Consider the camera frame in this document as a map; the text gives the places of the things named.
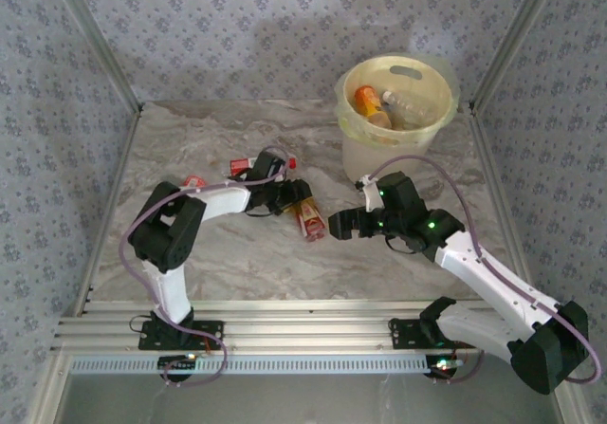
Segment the red gold label bottle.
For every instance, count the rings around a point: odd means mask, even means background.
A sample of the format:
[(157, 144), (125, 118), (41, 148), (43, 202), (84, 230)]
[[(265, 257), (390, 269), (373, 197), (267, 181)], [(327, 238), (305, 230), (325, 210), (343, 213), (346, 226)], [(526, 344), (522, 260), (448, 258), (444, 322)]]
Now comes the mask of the red gold label bottle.
[(323, 239), (326, 235), (326, 224), (313, 196), (296, 203), (293, 212), (306, 241), (314, 242)]

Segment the clear bottle white cap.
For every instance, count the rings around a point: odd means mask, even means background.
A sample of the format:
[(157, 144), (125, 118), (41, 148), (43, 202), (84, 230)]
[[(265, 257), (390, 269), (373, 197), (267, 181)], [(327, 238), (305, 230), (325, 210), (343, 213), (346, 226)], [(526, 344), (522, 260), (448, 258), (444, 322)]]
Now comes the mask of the clear bottle white cap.
[(404, 92), (384, 91), (381, 98), (389, 111), (405, 123), (428, 125), (437, 119), (436, 106), (424, 97)]

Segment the orange juice bottle yellow cap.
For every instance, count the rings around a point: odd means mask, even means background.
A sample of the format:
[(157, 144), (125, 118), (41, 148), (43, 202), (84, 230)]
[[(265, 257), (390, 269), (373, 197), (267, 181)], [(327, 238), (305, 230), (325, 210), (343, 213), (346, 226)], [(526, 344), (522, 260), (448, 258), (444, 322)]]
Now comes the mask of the orange juice bottle yellow cap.
[(391, 130), (392, 122), (376, 90), (370, 85), (358, 88), (354, 95), (357, 112), (376, 127)]

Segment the cream ribbed plastic bin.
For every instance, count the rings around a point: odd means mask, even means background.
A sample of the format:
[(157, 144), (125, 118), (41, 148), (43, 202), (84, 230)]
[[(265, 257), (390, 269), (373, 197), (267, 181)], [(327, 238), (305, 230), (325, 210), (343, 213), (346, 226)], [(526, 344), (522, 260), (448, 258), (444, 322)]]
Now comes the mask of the cream ribbed plastic bin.
[(368, 142), (360, 142), (348, 137), (342, 132), (342, 130), (341, 133), (343, 169), (347, 177), (352, 181), (359, 180), (359, 178), (363, 175), (369, 175), (384, 162), (394, 157), (402, 155), (425, 155), (428, 149), (430, 148), (434, 138), (436, 137), (435, 135), (432, 140), (428, 142), (423, 142), (421, 144), (405, 143), (397, 146), (390, 146), (382, 143), (373, 144)]

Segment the aluminium front rail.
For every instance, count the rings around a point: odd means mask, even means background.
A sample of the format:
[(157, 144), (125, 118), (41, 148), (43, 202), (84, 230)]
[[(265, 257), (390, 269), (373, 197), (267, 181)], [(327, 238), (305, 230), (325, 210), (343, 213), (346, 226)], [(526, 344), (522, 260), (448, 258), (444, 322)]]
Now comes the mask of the aluminium front rail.
[[(199, 320), (225, 323), (224, 342), (234, 355), (384, 354), (392, 349), (388, 322), (413, 319), (426, 301), (199, 301)], [(126, 354), (138, 350), (137, 302), (91, 302), (80, 317), (60, 320), (51, 344), (72, 354)]]

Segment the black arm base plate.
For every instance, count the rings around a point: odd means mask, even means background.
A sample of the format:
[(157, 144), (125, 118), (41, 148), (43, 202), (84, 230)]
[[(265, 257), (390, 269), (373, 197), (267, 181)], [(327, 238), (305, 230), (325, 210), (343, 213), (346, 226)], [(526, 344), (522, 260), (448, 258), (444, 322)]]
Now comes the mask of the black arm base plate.
[[(221, 321), (192, 321), (191, 330), (205, 332), (219, 340), (224, 338)], [(138, 349), (141, 351), (220, 350), (217, 341), (175, 329), (163, 320), (146, 320), (139, 330)]]
[(472, 348), (467, 343), (447, 339), (435, 324), (419, 319), (392, 318), (388, 329), (395, 350)]

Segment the aluminium frame post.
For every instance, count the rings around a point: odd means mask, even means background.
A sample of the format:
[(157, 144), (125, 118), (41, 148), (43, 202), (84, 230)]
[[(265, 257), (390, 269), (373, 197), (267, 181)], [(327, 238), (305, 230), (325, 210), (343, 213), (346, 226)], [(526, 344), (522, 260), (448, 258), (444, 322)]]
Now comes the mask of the aluminium frame post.
[(34, 390), (26, 424), (53, 424), (55, 422), (71, 361), (72, 357), (63, 353), (49, 356), (48, 363)]
[(563, 383), (554, 392), (563, 424), (584, 424), (587, 410), (585, 399), (576, 385)]
[(547, 0), (522, 0), (469, 102), (469, 109), (473, 116), (480, 116), (487, 108), (546, 2)]
[(81, 29), (86, 42), (92, 48), (105, 75), (114, 85), (120, 98), (132, 112), (138, 113), (141, 108), (141, 103), (127, 81), (118, 60), (107, 40), (104, 38), (86, 1), (64, 0), (64, 2)]

